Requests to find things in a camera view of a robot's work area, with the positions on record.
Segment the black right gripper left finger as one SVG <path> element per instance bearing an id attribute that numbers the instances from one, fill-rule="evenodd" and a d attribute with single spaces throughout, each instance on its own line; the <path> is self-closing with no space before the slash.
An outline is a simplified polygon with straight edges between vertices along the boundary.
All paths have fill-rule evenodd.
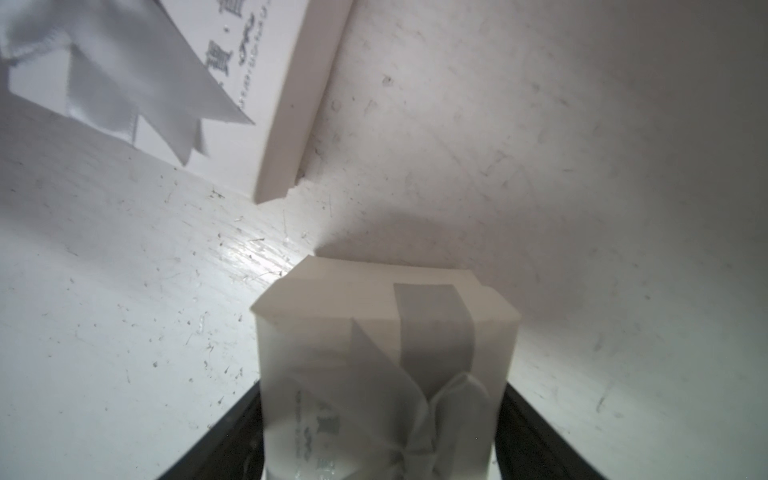
<path id="1" fill-rule="evenodd" d="M 264 473 L 264 420 L 260 382 L 246 394 L 160 480 L 259 480 Z"/>

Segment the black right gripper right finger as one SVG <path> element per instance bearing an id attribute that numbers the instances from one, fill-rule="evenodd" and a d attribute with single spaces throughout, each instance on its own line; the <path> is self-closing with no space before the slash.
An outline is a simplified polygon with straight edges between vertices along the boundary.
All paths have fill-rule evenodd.
<path id="1" fill-rule="evenodd" d="M 604 480 L 510 384 L 502 398 L 494 449 L 503 480 Z"/>

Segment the white lift-off box lid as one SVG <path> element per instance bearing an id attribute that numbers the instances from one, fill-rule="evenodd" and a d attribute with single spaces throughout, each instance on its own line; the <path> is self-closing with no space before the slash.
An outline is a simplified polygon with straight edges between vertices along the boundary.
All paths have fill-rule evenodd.
<path id="1" fill-rule="evenodd" d="M 268 479 L 484 479 L 520 313 L 468 270 L 309 256 L 252 307 Z"/>

